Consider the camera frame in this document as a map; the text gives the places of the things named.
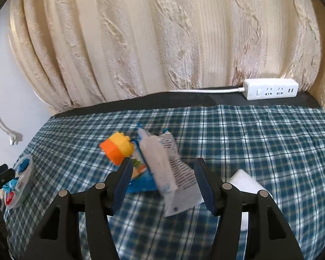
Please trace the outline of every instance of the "power socket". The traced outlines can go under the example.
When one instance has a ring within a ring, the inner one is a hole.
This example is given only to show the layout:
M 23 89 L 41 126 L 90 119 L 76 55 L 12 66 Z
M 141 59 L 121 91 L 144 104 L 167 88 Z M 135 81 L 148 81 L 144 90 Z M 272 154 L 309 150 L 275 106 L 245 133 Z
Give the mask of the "power socket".
M 243 95 L 247 100 L 293 98 L 297 95 L 298 83 L 290 78 L 258 78 L 243 81 Z

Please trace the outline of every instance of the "white cable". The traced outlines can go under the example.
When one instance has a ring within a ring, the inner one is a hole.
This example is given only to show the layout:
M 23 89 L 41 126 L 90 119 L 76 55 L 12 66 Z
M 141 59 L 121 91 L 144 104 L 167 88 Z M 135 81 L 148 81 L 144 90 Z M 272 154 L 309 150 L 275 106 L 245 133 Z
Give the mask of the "white cable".
M 238 93 L 244 92 L 243 87 L 222 89 L 222 90 L 172 90 L 170 92 L 182 92 L 182 93 L 202 93 L 202 94 L 225 94 L 225 93 Z
M 8 136 L 10 136 L 10 145 L 14 145 L 16 143 L 16 135 L 14 132 L 8 128 L 2 123 L 0 120 L 0 129 L 3 130 Z

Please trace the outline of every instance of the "plaid tablecloth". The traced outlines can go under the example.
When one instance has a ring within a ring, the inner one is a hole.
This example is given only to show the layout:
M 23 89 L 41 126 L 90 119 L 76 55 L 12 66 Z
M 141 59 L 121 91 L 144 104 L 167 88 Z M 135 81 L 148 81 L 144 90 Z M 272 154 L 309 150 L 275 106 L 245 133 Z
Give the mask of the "plaid tablecloth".
M 17 259 L 59 190 L 87 190 L 115 170 L 99 143 L 115 131 L 137 138 L 138 123 L 153 134 L 167 128 L 191 166 L 203 157 L 223 180 L 245 170 L 272 194 L 305 259 L 322 250 L 325 113 L 290 106 L 214 106 L 51 118 L 23 153 L 32 153 L 36 168 L 31 193 L 21 207 L 5 212 L 9 246 Z M 163 207 L 158 192 L 126 195 L 121 210 L 109 220 L 120 258 L 206 259 L 218 219 L 204 204 L 168 218 Z M 84 215 L 80 235 L 84 259 L 90 259 Z M 244 247 L 242 234 L 238 259 Z

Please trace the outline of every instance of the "white wall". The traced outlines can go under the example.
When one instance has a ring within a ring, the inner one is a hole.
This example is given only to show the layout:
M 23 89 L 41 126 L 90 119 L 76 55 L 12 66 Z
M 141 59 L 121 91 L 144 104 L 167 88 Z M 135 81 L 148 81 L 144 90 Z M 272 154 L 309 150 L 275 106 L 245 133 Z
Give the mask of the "white wall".
M 9 136 L 0 129 L 0 165 L 12 167 L 44 123 L 52 116 L 48 106 L 37 98 L 16 64 L 8 39 L 9 4 L 0 11 L 0 117 L 23 140 L 10 146 Z

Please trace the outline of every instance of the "black surface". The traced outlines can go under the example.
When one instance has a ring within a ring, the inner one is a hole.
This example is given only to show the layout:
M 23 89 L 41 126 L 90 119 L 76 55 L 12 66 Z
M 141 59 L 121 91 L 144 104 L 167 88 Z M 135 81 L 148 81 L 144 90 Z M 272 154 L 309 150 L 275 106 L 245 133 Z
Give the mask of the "black surface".
M 126 110 L 215 105 L 291 105 L 313 108 L 320 107 L 316 99 L 314 99 L 308 92 L 298 93 L 295 98 L 269 99 L 257 101 L 247 101 L 247 99 L 242 95 L 242 93 L 198 94 L 163 92 L 157 94 L 150 94 L 141 98 L 106 102 L 104 104 L 98 104 L 95 106 L 76 108 L 63 113 L 59 113 L 55 115 L 55 117 L 62 118 L 75 115 L 87 115 L 93 113 L 106 113 Z

